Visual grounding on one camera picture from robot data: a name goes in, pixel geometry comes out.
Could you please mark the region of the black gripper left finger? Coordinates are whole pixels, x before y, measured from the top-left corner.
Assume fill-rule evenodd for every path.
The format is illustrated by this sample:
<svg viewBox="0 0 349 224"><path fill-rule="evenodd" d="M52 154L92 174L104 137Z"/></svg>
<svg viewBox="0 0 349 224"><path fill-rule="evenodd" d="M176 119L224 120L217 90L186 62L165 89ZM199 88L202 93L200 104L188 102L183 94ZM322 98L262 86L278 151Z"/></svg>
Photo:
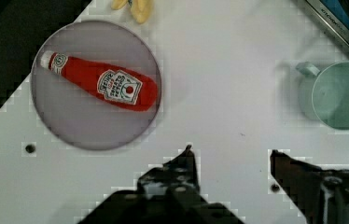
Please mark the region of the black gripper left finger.
<svg viewBox="0 0 349 224"><path fill-rule="evenodd" d="M135 190L118 190L77 224L244 224L221 203L200 194L191 146L152 168L137 180Z"/></svg>

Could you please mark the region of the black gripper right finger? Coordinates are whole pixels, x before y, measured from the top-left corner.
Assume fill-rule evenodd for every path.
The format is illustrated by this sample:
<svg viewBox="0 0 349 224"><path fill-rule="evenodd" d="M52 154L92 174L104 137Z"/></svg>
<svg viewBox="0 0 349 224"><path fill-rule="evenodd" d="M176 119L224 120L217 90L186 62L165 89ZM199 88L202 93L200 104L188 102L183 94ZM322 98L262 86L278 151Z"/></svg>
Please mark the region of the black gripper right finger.
<svg viewBox="0 0 349 224"><path fill-rule="evenodd" d="M349 169L323 169L275 150L271 174L307 224L349 224Z"/></svg>

